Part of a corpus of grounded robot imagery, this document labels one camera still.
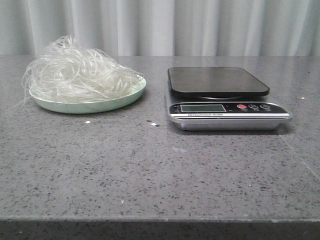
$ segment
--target scale button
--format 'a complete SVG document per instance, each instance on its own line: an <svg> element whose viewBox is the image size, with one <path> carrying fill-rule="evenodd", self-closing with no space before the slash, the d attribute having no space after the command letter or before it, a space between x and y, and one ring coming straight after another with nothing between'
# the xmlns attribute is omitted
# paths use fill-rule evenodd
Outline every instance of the scale button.
<svg viewBox="0 0 320 240"><path fill-rule="evenodd" d="M262 109L270 109L270 106L267 105L267 104L261 104L260 108L262 108Z"/></svg>
<svg viewBox="0 0 320 240"><path fill-rule="evenodd" d="M255 104L249 104L248 107L251 108L251 109L258 109L258 108L259 108L259 107L258 107L257 105L255 105Z"/></svg>
<svg viewBox="0 0 320 240"><path fill-rule="evenodd" d="M239 109L246 109L246 108L247 108L247 106L244 105L244 104L238 104L237 107L238 107Z"/></svg>

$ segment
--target countertop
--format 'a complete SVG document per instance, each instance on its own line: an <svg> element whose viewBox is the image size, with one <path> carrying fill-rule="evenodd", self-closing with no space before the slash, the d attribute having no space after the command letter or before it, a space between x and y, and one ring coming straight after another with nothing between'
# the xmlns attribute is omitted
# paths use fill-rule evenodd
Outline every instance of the countertop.
<svg viewBox="0 0 320 240"><path fill-rule="evenodd" d="M146 89L95 114L21 104L34 59L0 56L0 238L320 236L320 57L115 57L143 73ZM167 70L214 66L247 70L292 121L274 131L177 129Z"/></svg>

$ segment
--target lcd display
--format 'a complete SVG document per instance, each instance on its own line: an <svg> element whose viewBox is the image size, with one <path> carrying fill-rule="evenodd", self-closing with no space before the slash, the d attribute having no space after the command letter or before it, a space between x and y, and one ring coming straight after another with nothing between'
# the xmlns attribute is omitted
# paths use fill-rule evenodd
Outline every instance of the lcd display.
<svg viewBox="0 0 320 240"><path fill-rule="evenodd" d="M222 104L197 104L197 105L181 105L181 111L185 113L194 112L225 112Z"/></svg>

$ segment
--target red button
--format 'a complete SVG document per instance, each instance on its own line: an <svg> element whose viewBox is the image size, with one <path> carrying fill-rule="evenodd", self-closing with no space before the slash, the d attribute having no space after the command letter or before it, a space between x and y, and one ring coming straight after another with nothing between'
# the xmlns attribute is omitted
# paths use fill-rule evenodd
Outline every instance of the red button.
<svg viewBox="0 0 320 240"><path fill-rule="evenodd" d="M247 106L243 105L243 104L238 104L237 107L240 108L240 109L246 109L247 108Z"/></svg>

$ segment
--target pale green plate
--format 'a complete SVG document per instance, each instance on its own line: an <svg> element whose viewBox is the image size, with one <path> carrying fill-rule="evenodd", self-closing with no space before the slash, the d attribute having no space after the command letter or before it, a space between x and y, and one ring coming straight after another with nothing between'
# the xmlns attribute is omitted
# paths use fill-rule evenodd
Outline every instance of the pale green plate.
<svg viewBox="0 0 320 240"><path fill-rule="evenodd" d="M30 95L34 98L35 102L44 109L64 114L93 114L115 110L133 103L141 97L146 87L146 80L143 78L140 84L142 85L142 88L140 90L133 92L127 96L123 96L112 100L92 102L55 102L43 100L34 96L34 94L31 91L29 92Z"/></svg>

